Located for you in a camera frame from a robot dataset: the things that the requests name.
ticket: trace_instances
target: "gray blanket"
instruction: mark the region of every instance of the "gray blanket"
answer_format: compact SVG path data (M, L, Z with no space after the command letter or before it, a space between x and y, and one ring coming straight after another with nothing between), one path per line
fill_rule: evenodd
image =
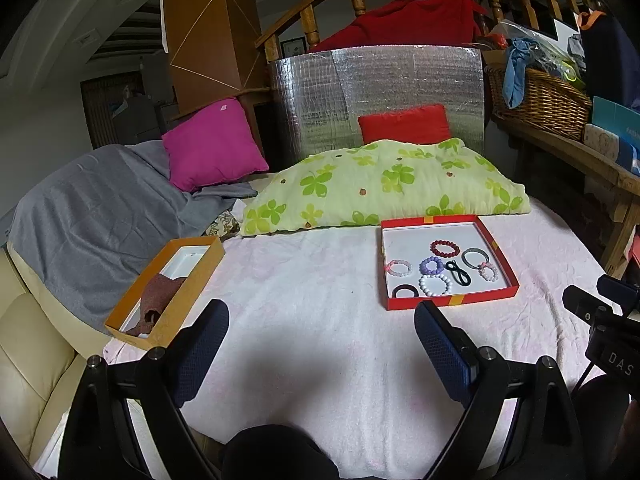
M194 194L168 181L159 140L112 144L49 175L17 205L9 241L76 317L104 321L131 283L172 238L200 236L249 184Z

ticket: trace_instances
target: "screw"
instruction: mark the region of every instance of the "screw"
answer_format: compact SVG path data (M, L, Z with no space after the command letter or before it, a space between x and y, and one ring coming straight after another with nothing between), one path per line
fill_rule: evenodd
M147 355L152 361L158 361L158 359L161 359L164 356L164 348L162 348L161 346L156 346L155 348L149 350L149 353Z
M490 346L482 346L479 349L480 355L482 357L484 357L485 359L487 359L488 361L491 361L493 359L495 359L496 357L498 357L497 352L491 348Z
M89 368L97 368L102 362L102 358L99 355L92 355L86 360L86 364Z
M545 365L547 368L555 368L556 367L556 362L549 357L548 355L543 355L542 356L542 364Z

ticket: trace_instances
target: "green floral pillow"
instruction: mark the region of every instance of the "green floral pillow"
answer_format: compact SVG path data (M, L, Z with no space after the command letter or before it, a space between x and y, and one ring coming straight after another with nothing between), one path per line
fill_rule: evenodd
M460 139L429 146L379 140L319 153L281 171L245 211L241 234L529 211L524 186Z

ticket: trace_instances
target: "black hair tie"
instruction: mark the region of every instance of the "black hair tie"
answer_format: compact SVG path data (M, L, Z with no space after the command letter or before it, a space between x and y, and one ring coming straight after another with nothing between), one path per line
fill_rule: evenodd
M451 260L444 264L444 268L451 272L453 279L456 280L456 283L462 286L471 285L471 276L469 276L468 272L464 269L460 269L455 260Z
M415 288L413 285L398 285L396 286L396 288L394 289L394 291L391 293L391 297L392 298L397 298L397 294L399 290L410 290L413 294L414 294L414 298L417 298L418 296L420 296L420 294L418 293L418 289Z

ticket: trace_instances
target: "orange strap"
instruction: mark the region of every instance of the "orange strap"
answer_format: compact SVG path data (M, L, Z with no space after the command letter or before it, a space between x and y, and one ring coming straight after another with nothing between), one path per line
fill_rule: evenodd
M589 30L600 16L606 15L607 13L602 12L601 10L594 10L591 14L588 12L581 12L578 14L578 28L580 28L580 30ZM582 20L584 18L586 18L586 23L583 25Z

